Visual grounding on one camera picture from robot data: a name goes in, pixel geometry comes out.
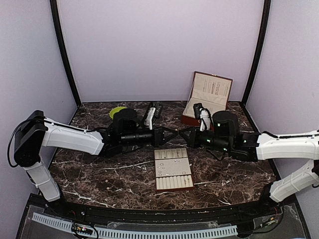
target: white wall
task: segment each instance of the white wall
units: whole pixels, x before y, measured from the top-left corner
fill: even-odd
[[[194,71],[242,99],[263,0],[59,1],[82,101],[187,100]]]
[[[0,56],[0,237],[12,239],[36,189],[23,169],[9,167],[9,137],[34,110],[65,123],[76,110],[48,0],[1,1]],[[42,152],[45,163],[53,150]]]
[[[248,101],[258,128],[298,133],[319,128],[319,1],[272,1],[265,45]],[[276,160],[282,177],[307,160]],[[319,190],[297,194],[312,238],[319,238]]]

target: perforated metal strip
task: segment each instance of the perforated metal strip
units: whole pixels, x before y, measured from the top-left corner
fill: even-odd
[[[72,233],[72,222],[70,221],[62,221],[61,219],[52,218],[38,213],[33,213],[32,220],[60,231]],[[99,227],[95,227],[95,229],[99,232],[100,239],[214,239],[238,235],[237,226],[200,231],[167,233],[120,231]],[[93,232],[90,237],[96,238],[96,233]]]

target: black pole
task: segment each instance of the black pole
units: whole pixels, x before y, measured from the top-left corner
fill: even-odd
[[[72,74],[71,67],[70,67],[69,58],[68,58],[68,55],[66,53],[66,48],[65,48],[63,34],[62,34],[62,28],[61,28],[61,23],[60,23],[60,18],[59,18],[59,11],[58,11],[57,2],[56,2],[56,0],[50,0],[50,4],[51,4],[51,12],[52,12],[52,18],[53,18],[56,39],[58,41],[65,73],[66,73],[66,76],[68,78],[69,85],[70,85],[75,103],[79,107],[81,105],[81,100],[80,100],[78,90],[76,89],[75,81],[74,81],[73,74]]]
[[[250,94],[251,89],[253,87],[253,83],[255,80],[261,52],[263,49],[265,35],[266,35],[266,29],[267,29],[267,23],[268,23],[268,18],[269,18],[269,12],[270,12],[270,4],[271,4],[271,0],[264,1],[263,16],[261,18],[261,25],[260,25],[259,36],[258,36],[258,40],[257,40],[257,46],[256,46],[255,55],[254,55],[254,60],[253,60],[253,64],[252,64],[251,69],[250,69],[250,73],[249,73],[246,89],[244,92],[244,96],[243,96],[243,99],[241,101],[241,103],[244,106],[246,106],[246,104],[247,104],[249,94]]]

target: marble table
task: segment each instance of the marble table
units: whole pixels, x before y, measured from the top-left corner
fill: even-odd
[[[186,102],[161,102],[163,112],[157,124],[182,129]],[[94,128],[108,126],[109,112],[117,106],[135,109],[143,115],[148,102],[85,103],[71,125]],[[230,102],[241,131],[253,131],[238,103]],[[177,136],[160,147],[186,147]],[[156,192],[154,148],[147,145],[128,154],[102,158],[87,153],[58,149],[50,166],[54,180],[67,201],[85,205],[141,210],[183,210],[235,205],[258,200],[264,185],[276,180],[268,161],[240,162],[225,157],[214,159],[205,149],[187,148],[195,189]]]

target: dark marble surface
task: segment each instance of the dark marble surface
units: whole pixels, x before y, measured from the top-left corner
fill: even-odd
[[[186,102],[162,104],[157,124],[173,129],[187,127],[180,122]],[[109,125],[109,112],[117,106],[133,108],[143,115],[148,103],[83,104],[71,125],[83,128]],[[229,103],[227,110],[238,116],[242,131],[252,131],[238,103]],[[160,148],[179,147],[186,147],[180,136]],[[187,153],[195,184],[191,191],[156,192],[154,148],[150,145],[112,158],[58,149],[50,171],[70,202],[143,210],[198,209],[256,201],[263,186],[275,181],[268,161],[248,163],[228,157],[217,161],[202,148],[187,148]]]

